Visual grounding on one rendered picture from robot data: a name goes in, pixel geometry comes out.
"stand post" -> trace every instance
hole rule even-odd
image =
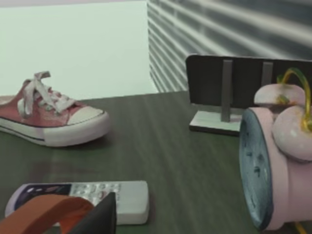
[[[222,92],[221,92],[221,121],[231,121],[232,102],[232,60],[223,60]]]
[[[273,63],[272,62],[263,62],[261,86],[271,84],[272,83],[272,75],[273,75]]]

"white remote control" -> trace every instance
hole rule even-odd
[[[38,195],[78,196],[96,206],[110,192],[116,193],[118,225],[146,223],[149,214],[149,192],[146,181],[24,184],[11,196],[5,209],[5,217]]]

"shoe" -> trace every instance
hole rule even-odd
[[[40,72],[24,82],[16,96],[0,96],[0,131],[39,145],[63,147],[86,143],[110,130],[109,115],[45,86]]]

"shoe sole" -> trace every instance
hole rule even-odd
[[[65,147],[83,144],[110,131],[107,112],[85,122],[62,127],[34,127],[0,118],[0,131],[19,136],[38,145]]]

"table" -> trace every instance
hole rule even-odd
[[[196,108],[186,92],[85,102],[110,113],[114,130],[107,137],[53,149],[0,133],[1,219],[26,182],[146,180],[148,224],[118,226],[117,234],[258,233],[242,192],[239,139],[190,132]],[[274,233],[296,232],[287,225]]]

